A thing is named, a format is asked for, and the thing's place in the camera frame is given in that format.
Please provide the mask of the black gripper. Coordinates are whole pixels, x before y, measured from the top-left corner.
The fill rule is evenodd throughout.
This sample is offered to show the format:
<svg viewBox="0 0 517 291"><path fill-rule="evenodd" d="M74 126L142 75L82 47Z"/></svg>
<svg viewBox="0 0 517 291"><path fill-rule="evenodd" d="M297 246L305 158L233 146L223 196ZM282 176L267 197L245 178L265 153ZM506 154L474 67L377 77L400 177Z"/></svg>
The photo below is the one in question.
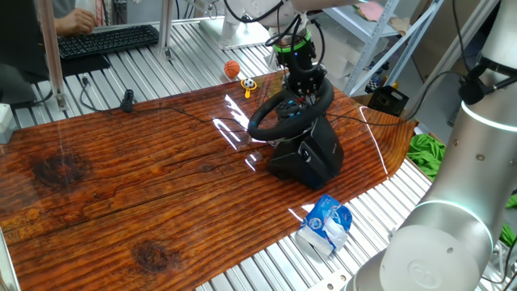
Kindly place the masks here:
<svg viewBox="0 0 517 291"><path fill-rule="evenodd" d="M296 102L303 102L304 99L295 91L311 91L305 96L307 105L318 104L322 99L325 70L321 60L316 65L313 64L315 57L316 49L312 41L295 44L293 48L277 48L278 61L289 71L284 89Z"/></svg>

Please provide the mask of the bare person hand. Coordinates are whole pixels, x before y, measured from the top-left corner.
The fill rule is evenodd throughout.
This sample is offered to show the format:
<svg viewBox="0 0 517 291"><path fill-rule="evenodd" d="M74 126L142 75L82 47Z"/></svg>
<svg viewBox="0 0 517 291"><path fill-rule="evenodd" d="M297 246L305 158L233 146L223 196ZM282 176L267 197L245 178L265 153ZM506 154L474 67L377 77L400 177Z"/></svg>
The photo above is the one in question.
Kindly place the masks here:
<svg viewBox="0 0 517 291"><path fill-rule="evenodd" d="M76 8L62 20L63 32L66 36L91 34L96 26L94 15L82 8Z"/></svg>

